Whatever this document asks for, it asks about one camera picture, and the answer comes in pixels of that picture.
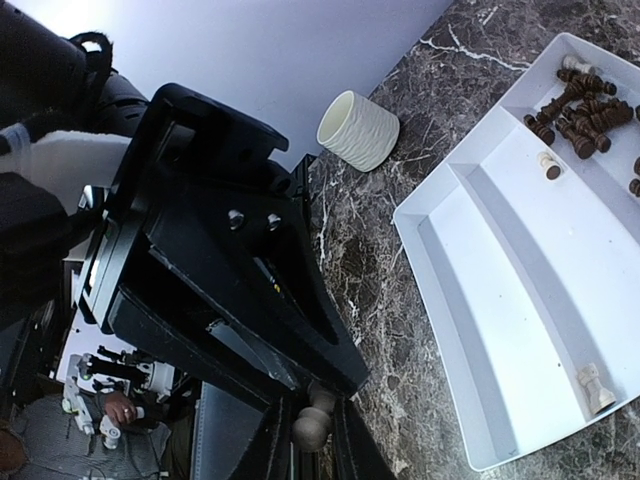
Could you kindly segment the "white plastic divided tray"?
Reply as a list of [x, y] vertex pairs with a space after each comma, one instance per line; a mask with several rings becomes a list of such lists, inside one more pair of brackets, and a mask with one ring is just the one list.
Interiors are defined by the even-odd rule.
[[[478, 472], [606, 417], [578, 381], [589, 363], [614, 409], [639, 395], [639, 124], [586, 160], [564, 138], [535, 136], [523, 117], [561, 94], [566, 55], [638, 105], [635, 65], [559, 34], [394, 214]], [[543, 151], [563, 169], [557, 180]]]

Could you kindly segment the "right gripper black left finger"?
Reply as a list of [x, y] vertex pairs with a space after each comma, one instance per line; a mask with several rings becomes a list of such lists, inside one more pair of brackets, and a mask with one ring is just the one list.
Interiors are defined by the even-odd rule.
[[287, 477], [294, 409], [298, 405], [299, 396], [288, 394], [264, 410], [248, 447], [226, 479], [283, 480]]

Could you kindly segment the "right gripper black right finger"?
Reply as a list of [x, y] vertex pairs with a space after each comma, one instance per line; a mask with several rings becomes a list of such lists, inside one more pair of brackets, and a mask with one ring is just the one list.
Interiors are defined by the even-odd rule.
[[335, 479], [396, 480], [350, 399], [336, 400], [332, 422]]

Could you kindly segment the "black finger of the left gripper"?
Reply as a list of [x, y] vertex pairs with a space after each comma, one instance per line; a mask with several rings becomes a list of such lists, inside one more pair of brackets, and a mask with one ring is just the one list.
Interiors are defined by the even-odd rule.
[[274, 197], [178, 197], [154, 212], [157, 258], [224, 319], [343, 395], [369, 371], [324, 285], [296, 206]]
[[285, 385], [208, 332], [154, 311], [127, 287], [115, 294], [108, 323], [118, 338], [257, 410], [294, 403], [294, 393]]

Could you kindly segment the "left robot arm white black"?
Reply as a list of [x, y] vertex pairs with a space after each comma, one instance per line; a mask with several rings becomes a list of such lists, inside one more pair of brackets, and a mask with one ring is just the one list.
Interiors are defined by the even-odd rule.
[[78, 307], [104, 332], [257, 407], [369, 372], [315, 261], [288, 140], [184, 86], [146, 98], [101, 33], [1, 5], [1, 321], [54, 298], [87, 247]]

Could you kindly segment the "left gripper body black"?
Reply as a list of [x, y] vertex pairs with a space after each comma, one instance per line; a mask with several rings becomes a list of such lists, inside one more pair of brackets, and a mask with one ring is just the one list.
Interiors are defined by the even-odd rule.
[[175, 83], [144, 113], [92, 240], [78, 304], [123, 336], [212, 315], [262, 340], [305, 333], [305, 220], [270, 126]]

